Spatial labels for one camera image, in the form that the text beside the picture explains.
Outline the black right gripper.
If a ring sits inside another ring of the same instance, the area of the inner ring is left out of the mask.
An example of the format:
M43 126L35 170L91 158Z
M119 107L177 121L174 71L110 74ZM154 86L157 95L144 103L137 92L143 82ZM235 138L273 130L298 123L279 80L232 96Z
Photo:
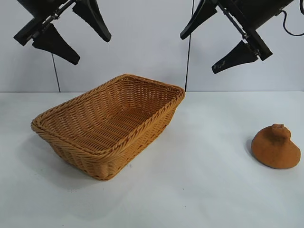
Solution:
M218 6L231 14L241 25L247 41L240 41L227 55L212 66L217 74L228 68L241 64L265 60L272 55L271 50L258 35L257 29L277 15L280 10L291 3L290 0L219 0ZM197 27L217 13L216 0L200 0L187 26L180 33L186 39Z

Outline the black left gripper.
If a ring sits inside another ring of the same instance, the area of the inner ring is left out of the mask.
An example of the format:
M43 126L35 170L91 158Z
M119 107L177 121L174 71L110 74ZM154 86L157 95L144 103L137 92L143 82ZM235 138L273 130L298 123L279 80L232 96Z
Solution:
M66 61L77 65L80 56L65 42L51 21L59 16L73 3L72 0L18 0L33 19L28 22L14 39L21 45L33 38L32 46L53 53ZM108 30L100 13L97 0L77 0L73 12L89 24L105 42L111 40Z

